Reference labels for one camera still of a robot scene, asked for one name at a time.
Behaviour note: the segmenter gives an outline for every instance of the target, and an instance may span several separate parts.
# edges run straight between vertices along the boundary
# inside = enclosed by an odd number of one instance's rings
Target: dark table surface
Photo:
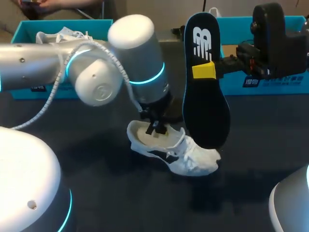
[[[174,49],[164,47],[164,59],[172,92],[182,96],[184,59]],[[309,163],[309,96],[227,100],[231,133],[219,151],[220,169],[206,177],[176,176],[159,160],[130,151],[126,127],[139,115],[125,88],[100,108],[55,101],[24,131],[56,153],[81,232],[273,232],[271,190]],[[2,93],[0,125],[25,122],[43,104]]]

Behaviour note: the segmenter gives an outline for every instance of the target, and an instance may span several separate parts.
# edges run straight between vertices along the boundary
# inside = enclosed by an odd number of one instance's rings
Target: black stripe on shoe
[[[177,161],[179,159],[179,157],[175,157],[175,156],[170,156],[167,154],[167,152],[163,152],[163,151],[149,151],[149,153],[160,157],[161,159],[163,159],[165,162],[171,164],[175,161]]]

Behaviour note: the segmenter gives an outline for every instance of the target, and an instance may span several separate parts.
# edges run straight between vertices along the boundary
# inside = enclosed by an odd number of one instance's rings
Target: black insole
[[[218,61],[220,44],[219,25],[214,16],[198,13],[188,20],[184,31],[187,71],[183,120],[190,136],[206,149],[220,148],[225,143],[230,130],[230,111],[219,80],[194,79],[192,67]]]

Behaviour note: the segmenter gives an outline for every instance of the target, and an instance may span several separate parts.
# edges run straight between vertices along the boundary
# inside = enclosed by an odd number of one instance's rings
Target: blue storage box
[[[286,29],[300,31],[305,21],[302,16],[286,16]],[[252,17],[222,17],[218,18],[218,23],[221,45],[237,45],[253,39],[250,32]],[[309,93],[309,72],[273,80],[257,80],[247,76],[244,72],[234,72],[226,74],[223,79],[220,79],[220,87],[225,95]]]
[[[11,43],[35,43],[37,32],[42,31],[47,34],[58,33],[63,27],[74,31],[80,31],[83,34],[88,31],[89,36],[96,40],[107,40],[107,33],[112,25],[112,20],[42,20],[42,21],[22,21]],[[38,86],[31,89],[21,89],[11,91],[15,99],[47,99],[52,85]],[[55,96],[56,99],[78,99],[78,96],[69,83],[63,83],[59,86]]]

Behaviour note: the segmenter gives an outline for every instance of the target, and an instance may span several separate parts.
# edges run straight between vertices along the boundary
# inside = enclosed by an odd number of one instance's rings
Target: screw hole
[[[37,208],[37,204],[35,203],[35,201],[29,201],[27,203],[27,206],[30,208],[30,209],[33,209],[35,210]]]

